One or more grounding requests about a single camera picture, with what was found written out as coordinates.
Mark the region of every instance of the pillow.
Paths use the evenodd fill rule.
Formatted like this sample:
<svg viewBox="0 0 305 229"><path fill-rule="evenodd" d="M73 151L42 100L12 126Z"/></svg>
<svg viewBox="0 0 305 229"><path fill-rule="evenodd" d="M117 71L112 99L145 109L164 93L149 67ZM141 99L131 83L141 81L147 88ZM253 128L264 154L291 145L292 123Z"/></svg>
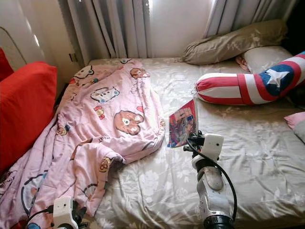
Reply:
<svg viewBox="0 0 305 229"><path fill-rule="evenodd" d="M196 84L197 95L215 104L265 104L305 83L305 52L260 74L208 73Z"/></svg>
<svg viewBox="0 0 305 229"><path fill-rule="evenodd" d="M289 57L292 55L282 46L259 47L244 53L244 59L251 73L261 73Z"/></svg>
<svg viewBox="0 0 305 229"><path fill-rule="evenodd" d="M13 73L14 71L6 59L3 49L0 48L0 81L4 80Z"/></svg>
<svg viewBox="0 0 305 229"><path fill-rule="evenodd" d="M284 118L288 126L305 143L305 112L299 112Z"/></svg>
<svg viewBox="0 0 305 229"><path fill-rule="evenodd" d="M21 157L53 117L57 70L25 65L0 82L0 173Z"/></svg>
<svg viewBox="0 0 305 229"><path fill-rule="evenodd" d="M224 61L252 48L280 45L286 33L287 27L282 20L254 23L226 35L190 43L182 60L197 65Z"/></svg>

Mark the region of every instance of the cartoon print blanket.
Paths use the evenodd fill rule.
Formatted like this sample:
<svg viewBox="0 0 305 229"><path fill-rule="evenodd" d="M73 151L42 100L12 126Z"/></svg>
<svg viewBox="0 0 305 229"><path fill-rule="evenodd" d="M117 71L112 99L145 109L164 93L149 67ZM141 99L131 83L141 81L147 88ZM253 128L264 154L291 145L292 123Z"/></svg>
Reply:
<svg viewBox="0 0 305 229"><path fill-rule="evenodd" d="M57 115L1 183L0 228L17 228L61 196L73 197L93 216L110 166L139 160L161 146L162 113L140 62L81 69ZM29 225L51 223L52 214L41 213Z"/></svg>

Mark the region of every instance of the gray bedsheet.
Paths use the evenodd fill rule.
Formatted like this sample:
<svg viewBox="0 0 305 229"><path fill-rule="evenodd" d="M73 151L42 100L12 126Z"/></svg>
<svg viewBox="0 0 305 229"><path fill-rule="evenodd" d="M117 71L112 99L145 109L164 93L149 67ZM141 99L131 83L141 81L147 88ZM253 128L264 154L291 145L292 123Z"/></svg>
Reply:
<svg viewBox="0 0 305 229"><path fill-rule="evenodd" d="M176 58L141 61L160 96L166 136L154 154L111 172L95 219L105 229L201 228L192 155L182 147L166 147L168 116L193 98L194 84L204 73L244 71L230 61L205 66ZM91 64L118 62L95 60ZM235 228L305 224L305 145L283 119L301 110L285 99L253 107L196 102L199 129L224 136L219 164L236 189ZM227 197L233 204L229 186Z"/></svg>

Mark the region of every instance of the white curtain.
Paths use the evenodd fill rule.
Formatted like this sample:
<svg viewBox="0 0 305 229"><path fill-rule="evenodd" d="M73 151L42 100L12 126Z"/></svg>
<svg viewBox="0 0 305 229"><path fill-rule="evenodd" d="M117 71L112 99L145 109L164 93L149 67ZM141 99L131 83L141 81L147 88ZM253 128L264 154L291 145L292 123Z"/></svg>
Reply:
<svg viewBox="0 0 305 229"><path fill-rule="evenodd" d="M215 0L206 37L259 21L287 20L296 0Z"/></svg>
<svg viewBox="0 0 305 229"><path fill-rule="evenodd" d="M149 56L148 0L59 2L67 29L75 31L85 64L93 59ZM72 24L67 23L67 15Z"/></svg>

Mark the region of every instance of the white star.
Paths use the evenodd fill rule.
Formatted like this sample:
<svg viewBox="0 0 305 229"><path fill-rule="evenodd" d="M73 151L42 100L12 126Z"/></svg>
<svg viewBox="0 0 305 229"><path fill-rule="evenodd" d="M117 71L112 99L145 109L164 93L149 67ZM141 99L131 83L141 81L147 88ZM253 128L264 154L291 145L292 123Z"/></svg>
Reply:
<svg viewBox="0 0 305 229"><path fill-rule="evenodd" d="M267 84L276 84L276 87L281 86L281 79L283 79L290 72L277 72L272 69L268 69L266 73L270 76Z"/></svg>

